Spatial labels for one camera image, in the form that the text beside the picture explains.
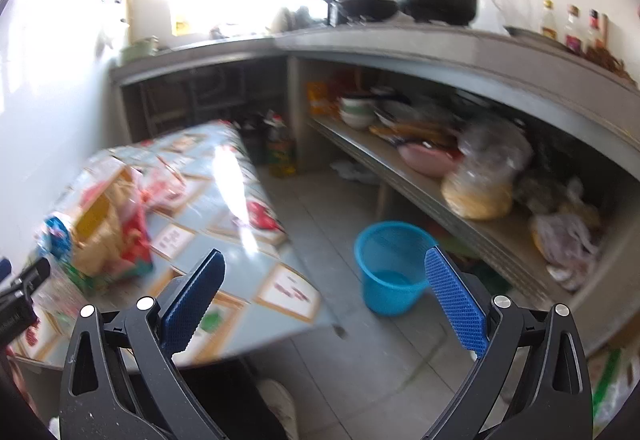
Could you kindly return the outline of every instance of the patterned tablecloth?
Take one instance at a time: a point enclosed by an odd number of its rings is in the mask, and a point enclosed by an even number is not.
[[[157,296],[172,278],[190,272],[217,249],[225,258],[225,280],[187,349],[174,355],[178,367],[237,356],[334,323],[282,228],[239,225],[251,220],[249,210],[254,220],[269,221],[274,213],[238,133],[228,123],[214,121],[105,149],[89,163],[109,155],[142,172],[160,156],[182,173],[187,188],[183,196],[146,216],[153,271],[92,298],[101,311],[128,308],[142,295]],[[15,341],[14,351],[25,360],[62,368],[72,327],[42,308],[35,310],[37,326]],[[127,367],[135,370],[132,355],[124,353]]]

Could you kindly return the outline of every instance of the condiment bottle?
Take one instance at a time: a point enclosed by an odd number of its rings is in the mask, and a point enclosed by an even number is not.
[[[582,53],[582,38],[578,18],[580,17],[580,9],[576,6],[569,6],[569,19],[564,27],[564,44],[571,52],[578,56]]]
[[[542,19],[540,20],[540,34],[552,40],[558,40],[554,3],[551,0],[545,0],[545,8],[542,12]]]
[[[598,23],[598,11],[595,11],[593,9],[590,12],[587,45],[593,48],[604,47],[604,37]]]

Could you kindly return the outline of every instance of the snack bag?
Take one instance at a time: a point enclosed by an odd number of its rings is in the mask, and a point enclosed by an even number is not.
[[[152,268],[141,179],[105,157],[81,173],[45,222],[50,254],[85,295]]]
[[[142,204],[145,210],[162,206],[184,194],[186,182],[182,175],[162,157],[157,156],[157,165],[142,177]]]

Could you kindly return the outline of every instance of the white tile wall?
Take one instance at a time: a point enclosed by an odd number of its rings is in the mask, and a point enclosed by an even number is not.
[[[101,0],[9,0],[0,14],[0,255],[14,270],[84,159],[124,140],[101,26]]]

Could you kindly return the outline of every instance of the yellow bottle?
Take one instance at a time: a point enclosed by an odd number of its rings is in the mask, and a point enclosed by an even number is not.
[[[269,173],[278,178],[295,175],[294,142],[290,138],[289,129],[277,114],[265,122],[271,126],[267,142]]]

